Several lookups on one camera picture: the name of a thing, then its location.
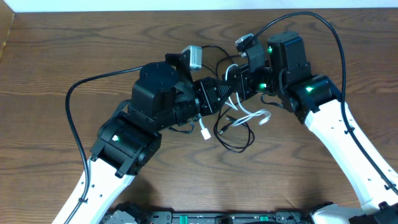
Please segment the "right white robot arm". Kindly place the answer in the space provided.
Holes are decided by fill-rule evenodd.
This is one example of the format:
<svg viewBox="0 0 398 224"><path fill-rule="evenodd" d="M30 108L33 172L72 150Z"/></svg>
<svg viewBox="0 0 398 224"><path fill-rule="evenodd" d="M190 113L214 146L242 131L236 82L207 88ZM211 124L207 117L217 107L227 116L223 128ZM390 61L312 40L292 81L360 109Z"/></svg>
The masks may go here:
<svg viewBox="0 0 398 224"><path fill-rule="evenodd" d="M253 34L236 48L248 64L229 73L242 99L255 93L278 96L283 109L321 140L354 188L360 208L324 203L313 207L311 223L397 223L397 172L384 160L354 120L341 92L325 75L312 75L304 44L296 32L267 40Z"/></svg>

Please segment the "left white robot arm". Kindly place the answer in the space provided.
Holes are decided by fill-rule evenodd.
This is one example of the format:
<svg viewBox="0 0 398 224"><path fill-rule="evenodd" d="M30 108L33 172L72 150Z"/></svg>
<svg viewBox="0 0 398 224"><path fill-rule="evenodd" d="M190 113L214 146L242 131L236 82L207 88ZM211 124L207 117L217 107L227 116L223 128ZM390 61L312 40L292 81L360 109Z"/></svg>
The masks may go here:
<svg viewBox="0 0 398 224"><path fill-rule="evenodd" d="M200 121L221 109L235 90L234 82L206 77L192 80L184 65L153 62L137 67L131 99L120 102L97 133L87 156L73 122L70 100L76 87L98 80L74 83L65 97L65 112L82 162L83 173L54 223L99 223L108 208L132 183L160 149L161 131Z"/></svg>

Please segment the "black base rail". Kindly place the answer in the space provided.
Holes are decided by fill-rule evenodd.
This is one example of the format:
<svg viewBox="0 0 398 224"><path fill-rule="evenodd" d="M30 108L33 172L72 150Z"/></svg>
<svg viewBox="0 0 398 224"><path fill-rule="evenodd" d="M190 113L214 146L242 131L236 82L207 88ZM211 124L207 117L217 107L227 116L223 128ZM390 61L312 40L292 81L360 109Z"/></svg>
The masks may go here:
<svg viewBox="0 0 398 224"><path fill-rule="evenodd" d="M365 215L357 209L326 204L311 212L276 210L262 212L176 212L143 210L135 203L120 203L106 212L100 223L215 224L215 223L390 223L381 211Z"/></svg>

